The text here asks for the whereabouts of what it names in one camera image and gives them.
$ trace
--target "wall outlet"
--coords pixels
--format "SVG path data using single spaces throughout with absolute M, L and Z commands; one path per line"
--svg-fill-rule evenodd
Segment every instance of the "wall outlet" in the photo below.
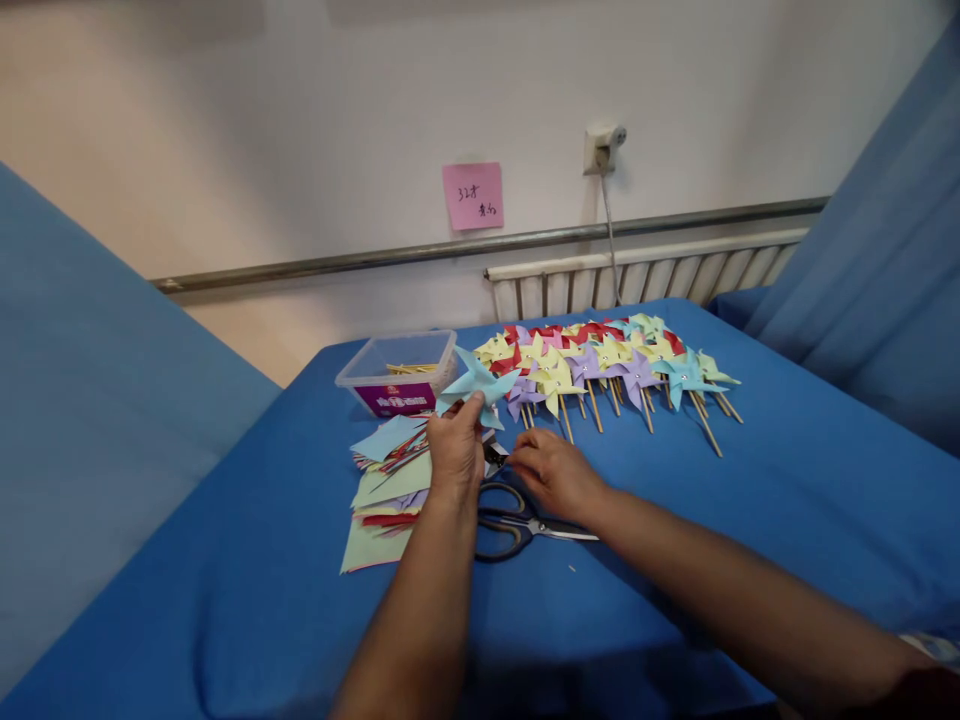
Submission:
M 583 174 L 608 175 L 617 169 L 617 150 L 627 141 L 623 125 L 587 128 L 583 141 Z

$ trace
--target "power cord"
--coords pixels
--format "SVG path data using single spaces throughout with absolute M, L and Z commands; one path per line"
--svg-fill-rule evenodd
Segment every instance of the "power cord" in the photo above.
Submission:
M 610 241 L 610 270 L 613 272 L 613 306 L 623 305 L 620 298 L 620 283 L 617 282 L 617 256 L 613 247 L 613 218 L 610 217 L 610 200 L 607 198 L 607 176 L 600 174 L 600 192 L 603 195 L 603 209 L 607 213 L 607 239 Z

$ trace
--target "black scissor handle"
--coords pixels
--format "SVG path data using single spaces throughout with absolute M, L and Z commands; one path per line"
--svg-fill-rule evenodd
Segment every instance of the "black scissor handle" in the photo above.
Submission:
M 480 513 L 481 517 L 515 517 L 523 520 L 533 519 L 533 510 L 530 508 L 530 504 L 527 502 L 527 499 L 523 496 L 523 494 L 521 494 L 516 488 L 507 485 L 506 483 L 483 483 L 480 486 L 478 502 L 483 499 L 483 493 L 487 492 L 488 490 L 502 490 L 503 492 L 513 495 L 514 500 L 517 501 L 517 507 L 515 509 L 509 509 L 489 507 L 481 504 L 480 507 L 477 508 L 477 511 Z
M 523 550 L 523 548 L 529 545 L 530 541 L 533 540 L 533 534 L 524 527 L 494 522 L 493 520 L 485 519 L 482 515 L 477 518 L 477 523 L 489 530 L 493 530 L 495 532 L 505 532 L 513 535 L 513 544 L 502 553 L 474 553 L 474 557 L 476 557 L 476 559 L 480 562 L 493 563 L 509 560 L 510 558 L 516 556 L 517 553 Z

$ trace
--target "pink sticky note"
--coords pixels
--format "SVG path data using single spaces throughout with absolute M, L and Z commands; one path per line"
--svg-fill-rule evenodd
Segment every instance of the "pink sticky note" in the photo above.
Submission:
M 443 192 L 454 230 L 503 227 L 500 163 L 444 165 Z

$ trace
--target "purple label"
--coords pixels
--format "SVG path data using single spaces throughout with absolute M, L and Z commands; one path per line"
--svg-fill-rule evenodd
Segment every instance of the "purple label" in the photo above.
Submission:
M 430 383 L 411 385 L 382 385 L 354 388 L 376 415 L 415 415 L 433 410 L 437 401 Z

